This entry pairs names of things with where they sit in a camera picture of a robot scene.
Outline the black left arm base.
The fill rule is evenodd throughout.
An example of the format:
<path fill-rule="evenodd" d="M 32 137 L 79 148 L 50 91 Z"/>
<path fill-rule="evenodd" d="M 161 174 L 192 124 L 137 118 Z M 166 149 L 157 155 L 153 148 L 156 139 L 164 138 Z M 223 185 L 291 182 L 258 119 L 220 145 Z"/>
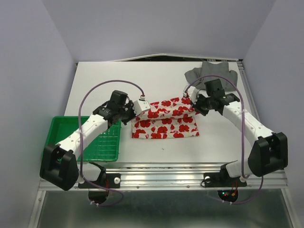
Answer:
<path fill-rule="evenodd" d="M 121 174 L 107 173 L 105 167 L 95 162 L 83 165 L 83 175 L 79 175 L 76 182 L 80 189 L 92 189 L 88 192 L 91 205 L 109 207 L 124 199 L 123 192 L 119 190 Z"/>

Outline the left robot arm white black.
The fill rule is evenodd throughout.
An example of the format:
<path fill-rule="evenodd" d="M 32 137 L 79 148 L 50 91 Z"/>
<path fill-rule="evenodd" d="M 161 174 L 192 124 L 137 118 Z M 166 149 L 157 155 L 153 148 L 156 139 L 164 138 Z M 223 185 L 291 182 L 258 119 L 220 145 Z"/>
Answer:
<path fill-rule="evenodd" d="M 97 107 L 78 129 L 44 148 L 40 177 L 65 191 L 86 180 L 95 187 L 103 186 L 106 169 L 93 162 L 78 164 L 77 159 L 83 159 L 84 149 L 100 134 L 118 121 L 127 124 L 146 107 L 145 100 L 131 101 L 126 93 L 113 91 L 110 100 Z"/>

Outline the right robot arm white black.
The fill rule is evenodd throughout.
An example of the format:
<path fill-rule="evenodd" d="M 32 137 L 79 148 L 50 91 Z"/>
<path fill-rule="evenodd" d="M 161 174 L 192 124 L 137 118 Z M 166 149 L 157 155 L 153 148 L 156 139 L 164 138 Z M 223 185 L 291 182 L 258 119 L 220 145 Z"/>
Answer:
<path fill-rule="evenodd" d="M 284 133 L 275 133 L 261 124 L 242 105 L 239 95 L 227 94 L 221 81 L 205 83 L 206 95 L 192 87 L 188 92 L 192 108 L 206 116 L 210 110 L 220 113 L 241 131 L 243 141 L 248 141 L 251 151 L 247 158 L 227 163 L 219 173 L 219 181 L 230 185 L 236 177 L 255 175 L 262 177 L 288 165 L 288 141 Z"/>

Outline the grey pleated skirt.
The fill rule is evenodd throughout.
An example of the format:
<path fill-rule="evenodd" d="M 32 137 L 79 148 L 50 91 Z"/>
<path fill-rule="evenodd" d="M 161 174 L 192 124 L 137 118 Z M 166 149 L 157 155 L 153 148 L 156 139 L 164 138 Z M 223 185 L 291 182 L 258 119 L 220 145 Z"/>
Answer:
<path fill-rule="evenodd" d="M 238 74 L 236 71 L 229 69 L 228 62 L 212 64 L 210 62 L 203 61 L 201 67 L 193 68 L 192 70 L 187 71 L 184 75 L 189 84 L 202 76 L 222 76 L 223 78 L 232 82 L 234 86 L 237 86 L 238 82 Z M 206 77 L 200 81 L 197 81 L 193 86 L 197 89 L 205 90 L 206 88 L 204 83 L 215 79 L 218 79 L 218 77 Z M 224 90 L 226 92 L 235 91 L 234 87 L 225 79 L 219 78 Z"/>

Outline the white red floral skirt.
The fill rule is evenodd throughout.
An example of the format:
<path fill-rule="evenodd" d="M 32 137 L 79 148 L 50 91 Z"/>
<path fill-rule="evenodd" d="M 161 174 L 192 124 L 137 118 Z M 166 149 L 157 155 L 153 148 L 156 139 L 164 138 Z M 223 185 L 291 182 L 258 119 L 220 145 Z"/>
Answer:
<path fill-rule="evenodd" d="M 134 139 L 171 139 L 199 136 L 195 115 L 188 97 L 150 103 L 150 110 L 132 120 Z"/>

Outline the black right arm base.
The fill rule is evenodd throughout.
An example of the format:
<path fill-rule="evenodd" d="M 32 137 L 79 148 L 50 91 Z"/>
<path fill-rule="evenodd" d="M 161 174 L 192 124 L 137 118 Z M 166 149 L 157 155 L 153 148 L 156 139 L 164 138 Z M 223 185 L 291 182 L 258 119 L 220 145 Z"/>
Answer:
<path fill-rule="evenodd" d="M 238 188 L 246 187 L 247 182 L 242 182 L 239 176 L 234 178 L 230 177 L 226 166 L 227 164 L 222 165 L 218 172 L 204 173 L 200 185 L 203 188 L 220 188 L 220 190 L 218 190 L 220 200 L 234 204 L 238 199 Z"/>

